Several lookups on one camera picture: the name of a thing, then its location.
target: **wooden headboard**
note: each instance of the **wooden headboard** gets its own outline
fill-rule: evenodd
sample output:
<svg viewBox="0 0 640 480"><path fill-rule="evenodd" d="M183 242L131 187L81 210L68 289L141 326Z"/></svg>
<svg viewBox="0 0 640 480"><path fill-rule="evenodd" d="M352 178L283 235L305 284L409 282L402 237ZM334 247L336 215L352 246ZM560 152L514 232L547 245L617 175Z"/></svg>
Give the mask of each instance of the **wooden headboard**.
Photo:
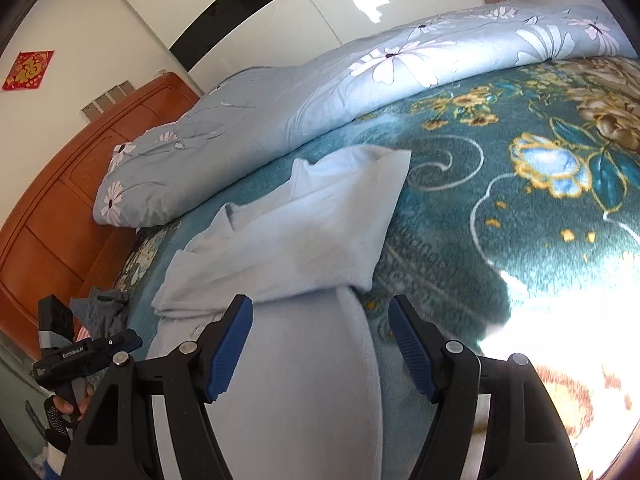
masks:
<svg viewBox="0 0 640 480"><path fill-rule="evenodd" d="M0 230L0 330L38 358L38 300L68 304L92 286L108 288L127 259L135 231L92 218L113 147L181 117L198 96L167 73L85 127L50 161Z"/></svg>

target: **white cloth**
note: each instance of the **white cloth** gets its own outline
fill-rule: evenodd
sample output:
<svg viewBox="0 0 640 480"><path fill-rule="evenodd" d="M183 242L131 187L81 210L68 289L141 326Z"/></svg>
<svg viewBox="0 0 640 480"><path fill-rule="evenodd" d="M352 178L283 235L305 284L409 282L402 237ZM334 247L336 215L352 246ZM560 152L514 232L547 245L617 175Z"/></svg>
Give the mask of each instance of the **white cloth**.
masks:
<svg viewBox="0 0 640 480"><path fill-rule="evenodd" d="M223 207L174 256L148 357L196 339L236 293L254 300L229 389L207 406L235 478L380 479L380 376L350 286L371 286L409 160L375 146L296 160L287 183ZM154 420L164 477L179 479L162 397Z"/></svg>
<svg viewBox="0 0 640 480"><path fill-rule="evenodd" d="M224 312L236 294L254 303L320 288L368 290L411 152L351 146L260 200L227 204L177 251L152 306L163 317Z"/></svg>

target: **blue gripper pad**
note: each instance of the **blue gripper pad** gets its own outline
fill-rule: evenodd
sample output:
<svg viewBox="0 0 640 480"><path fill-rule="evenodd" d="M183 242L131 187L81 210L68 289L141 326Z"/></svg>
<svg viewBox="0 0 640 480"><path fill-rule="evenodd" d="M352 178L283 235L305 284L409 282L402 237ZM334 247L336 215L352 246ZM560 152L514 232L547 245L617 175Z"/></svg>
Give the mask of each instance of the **blue gripper pad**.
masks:
<svg viewBox="0 0 640 480"><path fill-rule="evenodd" d="M420 341L416 327L395 298L389 302L389 326L394 333L404 363L409 368L415 387L431 402L436 402L438 389L433 382L431 359Z"/></svg>
<svg viewBox="0 0 640 480"><path fill-rule="evenodd" d="M209 399L216 400L228 389L253 322L254 307L251 300L245 298L211 360L211 377L206 391Z"/></svg>

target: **floral bedspread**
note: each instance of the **floral bedspread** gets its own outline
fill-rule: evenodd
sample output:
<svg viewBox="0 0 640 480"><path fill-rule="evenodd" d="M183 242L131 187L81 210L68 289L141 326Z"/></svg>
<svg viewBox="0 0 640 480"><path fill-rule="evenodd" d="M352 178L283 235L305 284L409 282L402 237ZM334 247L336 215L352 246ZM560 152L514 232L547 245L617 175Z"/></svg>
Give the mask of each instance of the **floral bedspread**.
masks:
<svg viewBox="0 0 640 480"><path fill-rule="evenodd" d="M180 227L180 219L156 227L142 228L138 231L138 238L127 261L120 271L114 288L124 290L132 296L138 287L144 283L143 278L162 248L162 242L168 234Z"/></svg>
<svg viewBox="0 0 640 480"><path fill-rule="evenodd" d="M478 75L306 143L182 217L146 272L130 325L149 343L157 319L148 306L171 257L225 202L273 190L294 158L315 162L363 143L412 150L373 289L360 297L380 368L383 480L407 478L434 412L389 330L388 301L399 293L478 352L526 354L559 410L583 478L600 476L640 419L634 60L555 60Z"/></svg>

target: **white flower pattern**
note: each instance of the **white flower pattern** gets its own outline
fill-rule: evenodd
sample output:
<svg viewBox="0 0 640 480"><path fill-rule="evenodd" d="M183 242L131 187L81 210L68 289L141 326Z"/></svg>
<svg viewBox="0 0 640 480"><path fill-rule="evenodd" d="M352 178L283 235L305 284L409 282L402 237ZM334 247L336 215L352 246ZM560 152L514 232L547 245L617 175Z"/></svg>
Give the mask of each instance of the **white flower pattern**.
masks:
<svg viewBox="0 0 640 480"><path fill-rule="evenodd" d="M352 76L359 76L369 68L373 70L373 81L391 85L395 81L395 63L401 62L414 76L415 80L425 88L438 84L438 78L432 66L446 66L452 72L456 71L457 60L452 53L441 46L456 44L455 41L435 40L420 44L412 41L403 47L386 48L385 53L375 48L369 54L361 57L361 62L353 63L349 69Z"/></svg>
<svg viewBox="0 0 640 480"><path fill-rule="evenodd" d="M507 10L506 7L497 7L494 10L490 10L486 14L478 14L477 18L482 18L484 20L508 20L510 18L514 18L516 15L516 9Z"/></svg>
<svg viewBox="0 0 640 480"><path fill-rule="evenodd" d="M123 191L122 183L119 180L112 182L107 188L107 194L104 197L104 203L106 205L102 208L100 214L104 216L107 223L111 225L117 226L120 223L121 208L116 206L116 204L122 202Z"/></svg>
<svg viewBox="0 0 640 480"><path fill-rule="evenodd" d="M576 25L586 27L584 31L587 33L587 36L591 38L591 41L595 41L596 38L600 41L598 56L614 56L618 52L620 44L616 41L616 38L609 33L611 29L603 23L573 18L569 20L569 25L572 27Z"/></svg>
<svg viewBox="0 0 640 480"><path fill-rule="evenodd" d="M427 34L429 32L437 32L441 28L456 28L455 25L451 25L451 20L444 20L443 18L435 18L434 20L429 20L412 30L411 34L409 34L408 40L415 40L419 38L421 34Z"/></svg>
<svg viewBox="0 0 640 480"><path fill-rule="evenodd" d="M111 171L116 169L117 165L119 165L122 162L122 159L124 158L125 153L129 155L129 153L131 153L135 149L136 149L136 145L132 144L131 142L118 144L113 149L113 155L111 156L111 162L109 163L109 169L107 171L107 174L111 173Z"/></svg>
<svg viewBox="0 0 640 480"><path fill-rule="evenodd" d="M516 30L516 34L527 41L536 50L537 55L532 56L529 52L519 51L516 66L548 59L564 59L574 51L575 42L571 34L566 33L562 38L560 30L555 25L547 25L548 30L539 25L531 25L530 28L537 34L522 28Z"/></svg>
<svg viewBox="0 0 640 480"><path fill-rule="evenodd" d="M175 136L175 132L165 132L164 134L161 134L159 139L156 140L156 142L165 142L166 140L174 140L177 139L177 137Z"/></svg>

